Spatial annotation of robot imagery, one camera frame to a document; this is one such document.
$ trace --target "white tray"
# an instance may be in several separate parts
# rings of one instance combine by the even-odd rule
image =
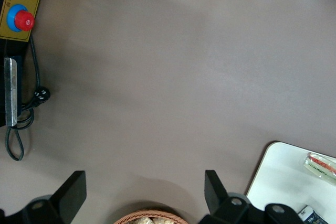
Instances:
[[[336,223],[336,186],[303,166],[310,152],[281,142],[271,144],[247,193],[251,203],[261,210],[269,203],[280,203],[296,212],[309,205],[328,223]]]

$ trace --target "gray bolt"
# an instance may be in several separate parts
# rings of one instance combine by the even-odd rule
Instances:
[[[233,198],[232,200],[231,200],[231,203],[233,204],[233,205],[235,205],[235,206],[241,206],[243,203],[242,203],[242,201],[240,200],[240,199],[238,199],[238,198]]]
[[[273,209],[274,212],[276,212],[278,214],[283,214],[285,212],[285,210],[278,205],[272,206],[272,209]]]
[[[43,201],[38,201],[38,202],[36,202],[35,204],[33,204],[33,206],[32,206],[32,210],[39,209],[39,208],[42,207],[43,205],[44,205],[44,202],[43,202]]]

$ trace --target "black cable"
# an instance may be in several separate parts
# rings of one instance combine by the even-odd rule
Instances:
[[[24,156],[24,147],[23,147],[22,140],[21,140],[21,137],[20,137],[20,134],[19,134],[18,131],[24,130],[24,129],[26,129],[26,128],[28,128],[28,127],[31,126],[31,124],[33,123],[34,118],[35,118],[34,117],[34,107],[39,106],[41,103],[45,102],[50,97],[49,90],[47,90],[46,88],[40,86],[39,67],[38,67],[38,62],[37,62],[37,57],[36,57],[34,39],[33,39],[32,35],[30,35],[30,40],[29,41],[30,41],[30,47],[31,47],[31,50],[32,50],[31,54],[33,56],[34,68],[35,68],[36,89],[35,89],[35,93],[34,93],[33,97],[31,98],[31,100],[28,103],[22,105],[22,112],[29,111],[29,116],[27,116],[23,120],[19,120],[15,126],[8,127],[7,132],[6,132],[6,139],[5,139],[6,150],[7,150],[8,154],[10,155],[10,157],[13,160],[15,160],[15,161],[21,161],[22,158],[23,158],[23,156]],[[48,97],[46,99],[42,99],[39,96],[39,93],[41,93],[41,92],[42,93],[43,92],[48,92],[47,93]],[[10,146],[9,146],[9,137],[11,135],[11,131],[12,130],[15,133],[15,136],[17,138],[17,142],[18,142],[19,147],[20,147],[20,155],[19,155],[19,157],[16,157],[13,154],[13,152],[10,149]]]

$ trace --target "yellow control panel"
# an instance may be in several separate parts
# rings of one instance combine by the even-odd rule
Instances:
[[[33,21],[39,0],[4,0],[1,13],[0,13],[0,39],[10,39],[10,40],[18,40],[18,41],[28,41],[30,36],[30,29],[32,27]],[[25,13],[20,13],[20,15],[15,16],[13,18],[13,24],[19,26],[23,20],[23,27],[27,27],[26,29],[18,27],[17,29],[11,28],[8,24],[8,15],[13,12],[13,9],[17,9],[17,7],[21,7],[26,14],[30,14],[33,20],[29,20],[26,18]]]

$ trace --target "plastic wrapper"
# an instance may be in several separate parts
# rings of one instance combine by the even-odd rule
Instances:
[[[331,185],[336,186],[336,163],[318,154],[310,153],[304,162],[305,168]]]
[[[303,208],[298,215],[305,224],[328,224],[310,206]]]
[[[166,220],[162,218],[153,218],[154,224],[174,224],[171,220]]]
[[[143,217],[133,221],[133,224],[154,224],[153,221],[148,217]]]

